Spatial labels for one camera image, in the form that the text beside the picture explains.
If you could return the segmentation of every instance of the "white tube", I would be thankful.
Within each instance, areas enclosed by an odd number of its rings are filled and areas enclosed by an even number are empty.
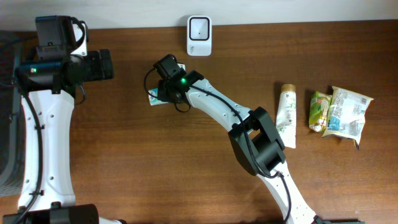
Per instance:
[[[276,129],[282,138],[285,147],[296,148],[296,87],[292,84],[282,86],[278,114],[276,116]]]

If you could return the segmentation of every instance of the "packaged food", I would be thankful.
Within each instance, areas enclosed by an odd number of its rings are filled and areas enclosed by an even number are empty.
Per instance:
[[[373,98],[333,86],[327,126],[323,138],[329,135],[352,139],[357,149],[365,125],[365,111]]]
[[[330,105],[331,95],[316,91],[311,97],[310,106],[310,129],[320,132],[326,129],[326,118]]]

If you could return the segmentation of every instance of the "wooden table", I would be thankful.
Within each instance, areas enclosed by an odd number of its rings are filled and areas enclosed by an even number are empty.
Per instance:
[[[87,83],[70,128],[76,204],[129,223],[280,220],[257,178],[235,159],[226,131],[202,111],[150,106],[146,71],[166,54],[232,100],[275,119],[280,86],[297,87],[297,148],[286,149],[304,199],[324,219],[398,222],[398,21],[214,26],[209,57],[186,53],[185,28],[91,30],[110,49],[115,79]],[[149,88],[159,77],[148,79]],[[340,86],[374,98],[357,151],[308,128],[310,96]],[[0,215],[18,196],[0,198]]]

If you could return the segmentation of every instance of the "green package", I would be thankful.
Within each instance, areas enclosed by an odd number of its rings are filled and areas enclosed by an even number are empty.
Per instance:
[[[316,132],[325,130],[331,95],[316,91],[311,97],[310,128]]]

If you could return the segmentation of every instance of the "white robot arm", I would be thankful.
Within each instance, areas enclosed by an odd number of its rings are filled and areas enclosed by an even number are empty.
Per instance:
[[[75,89],[84,93],[83,82],[113,78],[109,51],[88,52],[87,26],[74,17],[37,17],[36,27],[39,60],[15,71],[25,115],[24,185],[18,213],[3,223],[125,223],[100,218],[92,204],[76,206],[69,167]]]
[[[193,86],[200,88],[205,91],[210,91],[215,95],[222,97],[226,100],[230,105],[235,106],[236,111],[241,115],[242,119],[248,119],[250,114],[250,109],[242,107],[241,105],[233,102],[219,91],[217,91],[213,86],[210,85],[209,81],[206,79],[196,81]],[[232,130],[233,124],[240,124],[237,116],[219,99],[207,95],[201,90],[197,90],[195,88],[190,88],[186,93],[187,99],[189,103],[194,107],[202,110],[206,114],[210,115],[214,120],[216,120],[222,127],[230,132]],[[294,184],[294,181],[289,173],[287,168],[286,161],[279,162],[272,170],[271,175],[276,174],[277,172],[282,173],[285,176],[285,181],[287,184],[287,188],[290,192],[291,196],[291,212],[289,219],[287,220],[288,224],[293,223],[308,223],[311,224],[314,222],[314,218],[316,217],[315,212],[305,203],[303,197],[301,196],[298,188]],[[280,210],[284,217],[286,217],[287,212],[289,210],[289,202],[287,197],[286,189],[279,178],[266,178],[261,174],[257,175],[268,187],[272,196],[275,198],[276,202],[279,205]]]
[[[257,108],[243,107],[217,91],[203,75],[196,71],[186,73],[177,65],[173,55],[167,55],[154,64],[162,77],[157,96],[148,95],[160,101],[186,103],[198,108],[220,123],[228,132],[238,162],[251,175],[258,176],[275,198],[285,223],[326,224],[305,203],[290,175],[285,161],[284,143],[268,113]],[[250,139],[253,130],[260,133]]]

